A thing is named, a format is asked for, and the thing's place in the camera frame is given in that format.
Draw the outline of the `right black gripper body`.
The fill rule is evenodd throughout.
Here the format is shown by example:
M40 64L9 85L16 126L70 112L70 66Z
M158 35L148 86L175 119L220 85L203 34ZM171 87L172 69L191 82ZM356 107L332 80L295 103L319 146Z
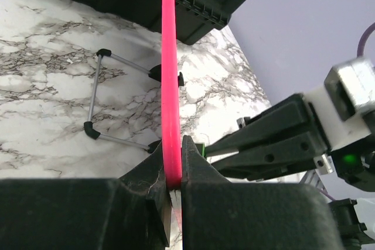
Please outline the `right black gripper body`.
M296 170L298 172L318 170L319 174L329 174L334 171L334 165L329 159L330 143L322 126L311 97L298 94L302 101L303 112L306 113L307 121L301 127L303 140L298 142L300 152Z

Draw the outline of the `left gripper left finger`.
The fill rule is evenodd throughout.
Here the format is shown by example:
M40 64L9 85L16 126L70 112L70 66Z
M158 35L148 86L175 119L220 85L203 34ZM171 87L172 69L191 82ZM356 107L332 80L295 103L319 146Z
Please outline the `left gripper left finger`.
M1 180L2 249L165 249L162 144L120 178Z

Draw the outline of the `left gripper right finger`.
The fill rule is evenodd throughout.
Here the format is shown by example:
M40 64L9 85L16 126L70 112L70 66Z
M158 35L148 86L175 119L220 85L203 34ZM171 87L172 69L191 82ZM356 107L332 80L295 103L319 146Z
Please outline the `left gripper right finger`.
M184 249L342 249L328 204L305 184L233 183L182 141Z

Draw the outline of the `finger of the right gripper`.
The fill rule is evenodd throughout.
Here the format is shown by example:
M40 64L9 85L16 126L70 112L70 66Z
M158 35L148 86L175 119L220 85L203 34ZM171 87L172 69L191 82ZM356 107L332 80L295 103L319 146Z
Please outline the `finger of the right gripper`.
M312 114L304 96L293 94L251 118L241 129L207 146L205 152L207 155L221 155L273 144L309 131L311 123Z
M212 166L224 177L232 179L269 180L313 169L313 159L324 153L323 139L306 132L241 150Z

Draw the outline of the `green whiteboard eraser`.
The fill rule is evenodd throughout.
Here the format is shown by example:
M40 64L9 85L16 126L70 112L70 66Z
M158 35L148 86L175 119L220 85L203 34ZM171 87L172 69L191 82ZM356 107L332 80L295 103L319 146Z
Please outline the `green whiteboard eraser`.
M205 144L204 143L195 143L196 147L197 147L197 150L198 152L200 153L200 155L203 157L203 158L206 158L205 157Z

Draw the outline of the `pink framed whiteboard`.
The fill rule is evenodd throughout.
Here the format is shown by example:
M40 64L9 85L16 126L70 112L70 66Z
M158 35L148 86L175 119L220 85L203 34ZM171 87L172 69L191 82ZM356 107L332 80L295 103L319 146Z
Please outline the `pink framed whiteboard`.
M182 180L175 0L162 0L161 129L166 186L178 199Z

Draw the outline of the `aluminium frame rail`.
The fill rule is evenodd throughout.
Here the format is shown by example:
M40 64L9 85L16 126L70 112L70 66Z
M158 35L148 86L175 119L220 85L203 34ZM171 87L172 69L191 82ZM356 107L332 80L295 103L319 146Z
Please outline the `aluminium frame rail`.
M316 187L322 193L327 194L327 190L319 177L319 174L315 170L307 171L299 182L300 184L308 184Z

